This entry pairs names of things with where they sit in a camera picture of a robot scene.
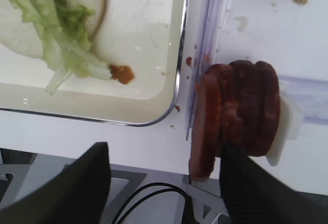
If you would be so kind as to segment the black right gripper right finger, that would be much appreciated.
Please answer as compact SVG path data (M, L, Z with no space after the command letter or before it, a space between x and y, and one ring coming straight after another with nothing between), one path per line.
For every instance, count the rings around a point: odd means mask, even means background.
M327 223L327 207L277 180L233 144L222 148L219 184L231 223Z

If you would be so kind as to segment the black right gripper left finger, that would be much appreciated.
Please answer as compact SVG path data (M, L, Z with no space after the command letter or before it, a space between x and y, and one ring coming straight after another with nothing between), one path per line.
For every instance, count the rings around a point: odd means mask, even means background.
M1 223L100 223L111 185L106 142L95 143L33 193L1 210Z

